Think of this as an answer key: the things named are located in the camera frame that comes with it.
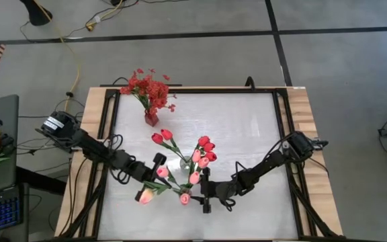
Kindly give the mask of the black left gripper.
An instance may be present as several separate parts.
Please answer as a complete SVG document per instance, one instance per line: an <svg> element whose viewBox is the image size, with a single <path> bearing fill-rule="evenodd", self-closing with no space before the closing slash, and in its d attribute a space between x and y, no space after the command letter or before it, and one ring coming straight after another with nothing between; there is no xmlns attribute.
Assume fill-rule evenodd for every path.
<svg viewBox="0 0 387 242"><path fill-rule="evenodd" d="M161 153L157 153L153 159L153 167L147 167L145 163L137 161L136 157L129 155L128 165L126 167L126 174L138 182L153 182L157 178L157 169L164 165L167 157ZM172 185L163 177L158 177L158 180L168 187Z"/></svg>

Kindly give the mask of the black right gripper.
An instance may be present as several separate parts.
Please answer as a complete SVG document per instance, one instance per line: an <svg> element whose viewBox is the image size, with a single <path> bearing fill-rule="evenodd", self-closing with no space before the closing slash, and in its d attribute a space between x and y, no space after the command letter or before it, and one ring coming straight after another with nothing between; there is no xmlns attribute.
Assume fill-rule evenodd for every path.
<svg viewBox="0 0 387 242"><path fill-rule="evenodd" d="M235 181L211 181L210 169L206 167L200 175L200 193L203 197L190 198L202 204L204 214L210 214L212 211L211 198L217 198L227 211L232 212L236 202L231 197L237 194L236 188Z"/></svg>

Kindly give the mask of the clear cut-glass vase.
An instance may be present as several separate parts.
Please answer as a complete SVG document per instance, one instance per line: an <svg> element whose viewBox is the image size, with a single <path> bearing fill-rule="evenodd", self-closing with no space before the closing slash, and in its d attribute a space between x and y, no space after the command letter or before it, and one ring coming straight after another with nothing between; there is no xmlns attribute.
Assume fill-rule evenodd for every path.
<svg viewBox="0 0 387 242"><path fill-rule="evenodd" d="M189 173L190 164L191 164L190 156L185 156L184 158L181 158L179 162L180 170L184 173Z"/></svg>

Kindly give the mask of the red glass vase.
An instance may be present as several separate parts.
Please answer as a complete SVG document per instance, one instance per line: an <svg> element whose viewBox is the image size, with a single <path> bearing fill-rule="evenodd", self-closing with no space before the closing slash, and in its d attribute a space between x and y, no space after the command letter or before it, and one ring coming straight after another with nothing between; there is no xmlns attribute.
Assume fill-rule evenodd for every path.
<svg viewBox="0 0 387 242"><path fill-rule="evenodd" d="M150 112L145 112L144 114L144 120L149 126L156 126L159 122L159 117L157 114L151 114Z"/></svg>

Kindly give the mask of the red flower bouquet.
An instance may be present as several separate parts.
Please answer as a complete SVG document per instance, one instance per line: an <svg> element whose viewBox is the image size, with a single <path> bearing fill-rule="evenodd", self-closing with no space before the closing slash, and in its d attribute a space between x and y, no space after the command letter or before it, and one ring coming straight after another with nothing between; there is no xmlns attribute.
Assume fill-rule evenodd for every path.
<svg viewBox="0 0 387 242"><path fill-rule="evenodd" d="M122 95L133 95L143 106L146 114L156 116L160 109L167 108L174 112L176 105L168 102L169 86L154 79L154 69L146 73L143 69L133 71L128 85L120 88Z"/></svg>

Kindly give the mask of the black stand base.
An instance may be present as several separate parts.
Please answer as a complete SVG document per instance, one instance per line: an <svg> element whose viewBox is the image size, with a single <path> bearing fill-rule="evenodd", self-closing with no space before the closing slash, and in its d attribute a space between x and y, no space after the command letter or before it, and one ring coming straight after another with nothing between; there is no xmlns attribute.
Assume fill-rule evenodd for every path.
<svg viewBox="0 0 387 242"><path fill-rule="evenodd" d="M43 26L52 20L52 13L42 7L36 0L20 0L28 11L29 21L33 26Z"/></svg>

